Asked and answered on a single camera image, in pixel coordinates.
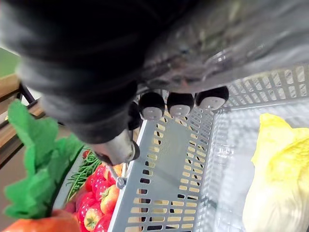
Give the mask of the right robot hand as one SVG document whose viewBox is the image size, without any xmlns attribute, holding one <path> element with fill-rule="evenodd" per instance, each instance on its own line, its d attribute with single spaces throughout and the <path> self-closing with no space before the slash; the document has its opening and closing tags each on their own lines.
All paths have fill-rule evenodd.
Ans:
<svg viewBox="0 0 309 232">
<path fill-rule="evenodd" d="M 51 117 L 109 165 L 134 160 L 131 105 L 151 42 L 220 0 L 3 0 L 0 39 Z"/>
</svg>

